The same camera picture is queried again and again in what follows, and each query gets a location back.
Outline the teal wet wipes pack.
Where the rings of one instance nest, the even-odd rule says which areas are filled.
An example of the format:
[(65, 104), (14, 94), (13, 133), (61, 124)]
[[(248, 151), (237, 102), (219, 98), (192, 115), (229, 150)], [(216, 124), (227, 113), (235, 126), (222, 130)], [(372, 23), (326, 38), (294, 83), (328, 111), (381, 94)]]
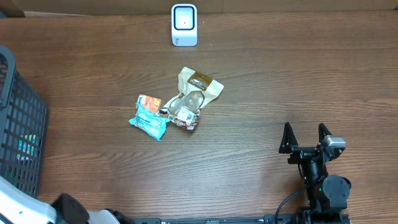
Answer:
[(145, 131), (157, 141), (161, 141), (170, 120), (157, 116), (139, 103), (136, 103), (136, 109), (136, 115), (129, 120), (129, 124)]

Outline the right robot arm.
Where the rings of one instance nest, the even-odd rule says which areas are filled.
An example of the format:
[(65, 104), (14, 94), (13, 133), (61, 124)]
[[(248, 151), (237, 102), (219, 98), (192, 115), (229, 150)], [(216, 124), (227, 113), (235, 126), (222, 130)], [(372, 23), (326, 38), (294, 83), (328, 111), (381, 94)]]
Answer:
[(278, 206), (274, 223), (280, 220), (279, 213), (290, 199), (305, 192), (308, 206), (290, 215), (287, 223), (349, 223), (349, 216), (342, 213), (348, 206), (351, 182), (342, 176), (329, 175), (326, 163), (337, 159), (345, 150), (343, 137), (333, 135), (323, 123), (318, 125), (318, 144), (300, 147), (290, 123), (285, 123), (279, 147), (280, 154), (288, 154), (287, 162), (296, 164), (304, 188), (287, 198)]

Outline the green blue tissue pack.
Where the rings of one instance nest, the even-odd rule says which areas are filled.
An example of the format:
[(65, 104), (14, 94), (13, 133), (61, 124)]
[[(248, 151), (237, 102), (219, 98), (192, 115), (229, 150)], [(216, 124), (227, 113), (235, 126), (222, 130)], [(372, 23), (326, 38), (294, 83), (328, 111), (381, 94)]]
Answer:
[(19, 161), (28, 161), (31, 158), (38, 159), (41, 147), (41, 139), (35, 134), (21, 136), (18, 141)]

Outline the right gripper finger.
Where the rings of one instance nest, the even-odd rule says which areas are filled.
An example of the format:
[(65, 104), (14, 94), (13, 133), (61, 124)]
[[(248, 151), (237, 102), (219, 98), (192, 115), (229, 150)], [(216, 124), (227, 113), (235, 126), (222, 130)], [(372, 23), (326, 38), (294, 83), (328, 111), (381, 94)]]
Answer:
[(279, 147), (279, 153), (281, 154), (290, 154), (296, 148), (299, 147), (299, 144), (294, 135), (293, 129), (289, 122), (286, 122), (284, 125), (284, 133), (282, 136), (281, 144)]
[(328, 130), (328, 128), (323, 124), (320, 123), (318, 125), (318, 140), (319, 143), (323, 144), (327, 142), (327, 139), (332, 135), (332, 133)]

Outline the beige snack bag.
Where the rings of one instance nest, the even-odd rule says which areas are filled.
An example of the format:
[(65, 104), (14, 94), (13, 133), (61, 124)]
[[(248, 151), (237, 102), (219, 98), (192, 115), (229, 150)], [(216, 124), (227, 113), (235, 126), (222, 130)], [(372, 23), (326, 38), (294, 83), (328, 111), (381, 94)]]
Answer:
[(191, 131), (201, 119), (201, 110), (219, 97), (223, 89), (220, 82), (184, 67), (178, 75), (178, 95), (163, 105), (156, 115)]

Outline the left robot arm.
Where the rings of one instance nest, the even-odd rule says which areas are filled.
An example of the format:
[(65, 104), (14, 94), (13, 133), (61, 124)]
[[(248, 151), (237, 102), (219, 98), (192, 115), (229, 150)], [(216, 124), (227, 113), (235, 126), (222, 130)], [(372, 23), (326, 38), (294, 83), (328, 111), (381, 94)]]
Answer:
[(88, 211), (78, 200), (61, 194), (51, 204), (33, 198), (1, 178), (1, 223), (3, 224), (119, 224), (133, 221), (116, 210)]

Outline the orange tissue pack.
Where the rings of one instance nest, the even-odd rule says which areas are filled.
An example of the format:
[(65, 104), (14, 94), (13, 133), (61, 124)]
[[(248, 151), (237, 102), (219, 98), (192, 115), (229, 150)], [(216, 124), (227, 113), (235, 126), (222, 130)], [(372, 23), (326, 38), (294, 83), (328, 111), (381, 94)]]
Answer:
[(137, 99), (137, 104), (149, 110), (151, 113), (156, 114), (156, 112), (160, 110), (162, 100), (152, 96), (139, 95)]

